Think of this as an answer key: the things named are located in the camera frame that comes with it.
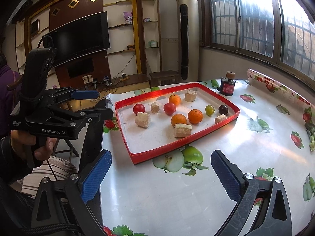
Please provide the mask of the striped sleeve forearm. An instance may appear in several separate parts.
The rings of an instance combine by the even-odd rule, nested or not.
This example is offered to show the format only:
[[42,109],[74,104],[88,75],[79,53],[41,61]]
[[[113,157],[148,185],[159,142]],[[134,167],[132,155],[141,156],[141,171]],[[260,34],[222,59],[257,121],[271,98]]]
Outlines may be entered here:
[[66,159],[51,156],[48,162],[51,167],[47,161],[43,161],[41,167],[34,168],[31,174],[17,180],[10,187],[34,199],[44,177],[48,177],[51,181],[65,180],[73,173],[77,173],[77,168]]

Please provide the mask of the person's left hand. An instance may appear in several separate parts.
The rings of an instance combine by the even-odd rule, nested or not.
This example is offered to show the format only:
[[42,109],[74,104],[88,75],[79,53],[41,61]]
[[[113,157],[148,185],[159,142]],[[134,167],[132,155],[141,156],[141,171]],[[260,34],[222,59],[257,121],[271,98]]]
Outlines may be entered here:
[[[37,160],[48,160],[53,154],[56,138],[47,138],[46,144],[40,146],[34,151],[35,158]],[[26,148],[32,147],[36,144],[36,137],[19,130],[11,131],[11,146],[14,152],[21,158],[26,157]]]

